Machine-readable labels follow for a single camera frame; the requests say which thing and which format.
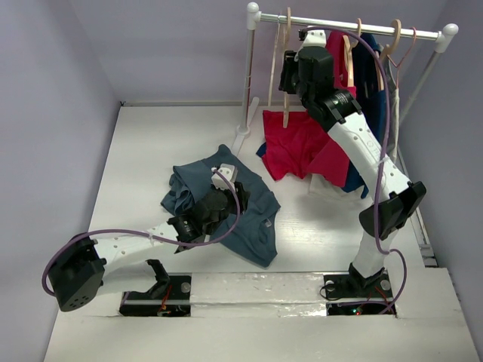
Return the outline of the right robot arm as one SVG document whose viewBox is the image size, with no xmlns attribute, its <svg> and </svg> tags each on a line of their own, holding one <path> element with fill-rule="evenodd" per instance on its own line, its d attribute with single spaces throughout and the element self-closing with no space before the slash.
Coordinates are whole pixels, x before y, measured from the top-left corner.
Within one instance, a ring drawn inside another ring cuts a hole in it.
<svg viewBox="0 0 483 362">
<path fill-rule="evenodd" d="M 374 200 L 359 214 L 363 236 L 347 278 L 349 290 L 363 296 L 382 275 L 392 240 L 419 206 L 426 187 L 411 182 L 382 151 L 355 97 L 334 87 L 333 63 L 320 46 L 286 51 L 279 88 L 300 98 L 309 116 L 349 157 Z"/>
</svg>

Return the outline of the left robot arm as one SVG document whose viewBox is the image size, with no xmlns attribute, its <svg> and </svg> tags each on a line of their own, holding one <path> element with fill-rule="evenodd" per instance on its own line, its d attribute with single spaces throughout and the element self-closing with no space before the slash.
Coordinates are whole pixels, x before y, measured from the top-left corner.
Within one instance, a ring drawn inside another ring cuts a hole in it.
<svg viewBox="0 0 483 362">
<path fill-rule="evenodd" d="M 113 239 L 101 239 L 101 231 L 77 235 L 53 256 L 42 276 L 42 284 L 56 298 L 61 311 L 75 311 L 91 302 L 98 293 L 105 292 L 107 275 L 145 262 L 153 271 L 141 280 L 143 293 L 128 291 L 125 297 L 166 300 L 174 282 L 156 259 L 155 252 L 162 244 L 173 244 L 182 252 L 226 239 L 233 228 L 218 238 L 214 233 L 229 215 L 241 217 L 248 208 L 249 197 L 249 191 L 239 182 L 212 186 L 191 208 L 151 232 L 113 229 Z"/>
</svg>

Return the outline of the thin beige plastic hanger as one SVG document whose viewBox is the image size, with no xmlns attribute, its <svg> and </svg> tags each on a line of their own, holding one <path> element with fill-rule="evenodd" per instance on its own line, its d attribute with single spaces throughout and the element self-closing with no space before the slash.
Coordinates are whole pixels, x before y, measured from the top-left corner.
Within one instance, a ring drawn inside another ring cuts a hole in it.
<svg viewBox="0 0 483 362">
<path fill-rule="evenodd" d="M 277 53 L 278 53 L 280 28 L 281 28 L 281 24 L 277 23 L 277 29 L 276 29 L 276 32 L 275 32 L 275 39 L 274 39 L 274 47 L 273 47 L 273 52 L 272 52 L 270 77 L 269 77 L 269 93 L 268 93 L 268 100 L 267 100 L 267 106 L 268 107 L 270 107 L 272 105 L 273 83 L 274 83 L 274 77 L 275 77 L 275 66 L 276 66 L 276 57 L 277 57 Z"/>
</svg>

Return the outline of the wooden hanger holding red shirt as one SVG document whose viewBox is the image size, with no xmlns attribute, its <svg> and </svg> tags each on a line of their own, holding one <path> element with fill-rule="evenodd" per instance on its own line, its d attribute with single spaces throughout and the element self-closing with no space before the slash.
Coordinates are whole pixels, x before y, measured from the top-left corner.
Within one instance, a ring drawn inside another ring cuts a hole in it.
<svg viewBox="0 0 483 362">
<path fill-rule="evenodd" d="M 346 86 L 354 86 L 354 69 L 353 69 L 353 58 L 352 50 L 358 45 L 358 40 L 351 41 L 348 35 L 343 35 L 343 55 L 344 64 L 346 69 Z"/>
</svg>

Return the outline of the navy blue t-shirt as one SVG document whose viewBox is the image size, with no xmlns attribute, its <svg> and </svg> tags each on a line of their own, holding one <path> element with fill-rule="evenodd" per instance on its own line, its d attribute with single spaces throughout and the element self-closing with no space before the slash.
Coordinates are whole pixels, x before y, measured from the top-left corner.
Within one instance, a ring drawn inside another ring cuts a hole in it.
<svg viewBox="0 0 483 362">
<path fill-rule="evenodd" d="M 378 67 L 366 47 L 352 49 L 354 80 L 347 79 L 344 62 L 345 35 L 332 32 L 326 48 L 334 58 L 334 73 L 339 78 L 334 86 L 347 89 L 356 99 L 366 122 L 378 141 L 383 140 L 386 127 L 386 96 L 377 80 Z M 287 127 L 283 127 L 282 112 L 263 112 L 266 142 L 257 150 L 270 176 L 278 181 L 286 174 L 303 179 L 309 173 L 318 174 L 342 192 L 368 187 L 345 152 L 309 117 L 307 112 L 291 112 Z"/>
</svg>

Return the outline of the red t-shirt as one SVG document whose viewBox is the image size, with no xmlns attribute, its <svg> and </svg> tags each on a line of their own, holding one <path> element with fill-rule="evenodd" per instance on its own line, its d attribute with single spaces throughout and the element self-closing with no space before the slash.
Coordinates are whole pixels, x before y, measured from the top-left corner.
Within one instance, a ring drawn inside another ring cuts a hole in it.
<svg viewBox="0 0 483 362">
<path fill-rule="evenodd" d="M 347 35 L 333 31 L 318 44 L 314 32 L 307 33 L 299 51 L 286 51 L 279 88 L 300 98 L 302 112 L 265 111 L 265 145 L 258 155 L 271 177 L 278 181 L 291 173 L 323 176 L 332 185 L 345 188 L 350 160 L 329 136 L 333 116 L 325 101 L 334 98 L 348 105 L 356 97 L 351 45 Z"/>
</svg>

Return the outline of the light grey t-shirt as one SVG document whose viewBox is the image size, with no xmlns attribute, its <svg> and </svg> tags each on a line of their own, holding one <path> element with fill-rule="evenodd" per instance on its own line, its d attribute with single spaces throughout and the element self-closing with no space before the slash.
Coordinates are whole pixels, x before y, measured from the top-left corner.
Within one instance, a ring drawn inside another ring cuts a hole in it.
<svg viewBox="0 0 483 362">
<path fill-rule="evenodd" d="M 357 100 L 365 114 L 366 121 L 381 142 L 386 129 L 386 98 L 385 91 L 379 89 L 377 80 L 378 67 L 367 49 L 358 45 L 352 50 L 355 71 L 355 86 Z M 393 163 L 398 159 L 398 132 L 400 98 L 399 88 L 392 74 L 392 65 L 388 58 L 381 61 L 387 80 L 389 92 L 389 138 L 386 154 Z M 368 195 L 368 188 L 353 165 L 349 166 L 346 185 L 343 188 L 333 186 L 323 176 L 314 174 L 309 185 L 309 192 L 328 198 L 340 198 L 346 201 L 357 201 Z"/>
</svg>

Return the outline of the white clothes rack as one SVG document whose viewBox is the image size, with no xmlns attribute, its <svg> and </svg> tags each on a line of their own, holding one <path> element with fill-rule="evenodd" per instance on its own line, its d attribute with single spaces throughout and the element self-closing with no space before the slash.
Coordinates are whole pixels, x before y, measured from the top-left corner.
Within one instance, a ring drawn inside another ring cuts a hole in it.
<svg viewBox="0 0 483 362">
<path fill-rule="evenodd" d="M 270 22 L 295 26 L 322 26 L 326 29 L 336 29 L 339 31 L 362 31 L 374 35 L 393 36 L 400 35 L 402 38 L 415 38 L 416 40 L 427 40 L 435 42 L 434 51 L 429 58 L 414 90 L 400 113 L 400 120 L 404 121 L 408 115 L 414 101 L 419 95 L 422 86 L 426 82 L 430 72 L 437 63 L 439 57 L 448 49 L 454 36 L 459 32 L 459 27 L 455 23 L 449 23 L 439 32 L 429 32 L 423 30 L 397 29 L 395 26 L 377 26 L 371 24 L 348 23 L 335 20 L 312 19 L 306 17 L 289 17 L 285 15 L 267 14 L 260 11 L 259 5 L 255 2 L 248 3 L 246 7 L 246 28 L 247 28 L 247 48 L 245 61 L 245 89 L 241 103 L 242 117 L 236 129 L 236 137 L 231 147 L 231 152 L 237 155 L 242 148 L 243 142 L 250 135 L 250 123 L 257 111 L 259 99 L 251 98 L 251 75 L 254 54 L 254 37 L 257 24 L 260 22 Z"/>
</svg>

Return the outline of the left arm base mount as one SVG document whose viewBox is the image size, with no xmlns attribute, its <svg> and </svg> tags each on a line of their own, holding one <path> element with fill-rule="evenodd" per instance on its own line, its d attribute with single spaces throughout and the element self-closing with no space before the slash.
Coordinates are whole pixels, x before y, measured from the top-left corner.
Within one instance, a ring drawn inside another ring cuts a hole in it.
<svg viewBox="0 0 483 362">
<path fill-rule="evenodd" d="M 124 317 L 189 317 L 192 275 L 170 275 L 159 260 L 148 259 L 155 283 L 145 292 L 123 292 L 119 314 Z"/>
</svg>

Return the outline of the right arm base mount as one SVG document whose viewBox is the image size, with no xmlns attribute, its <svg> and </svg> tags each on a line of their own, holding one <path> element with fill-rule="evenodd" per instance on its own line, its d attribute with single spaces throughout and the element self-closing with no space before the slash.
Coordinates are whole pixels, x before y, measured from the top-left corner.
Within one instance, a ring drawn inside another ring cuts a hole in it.
<svg viewBox="0 0 483 362">
<path fill-rule="evenodd" d="M 325 275 L 319 295 L 327 302 L 329 315 L 397 315 L 392 304 L 392 286 L 384 268 L 364 278 L 350 264 L 347 272 Z"/>
</svg>

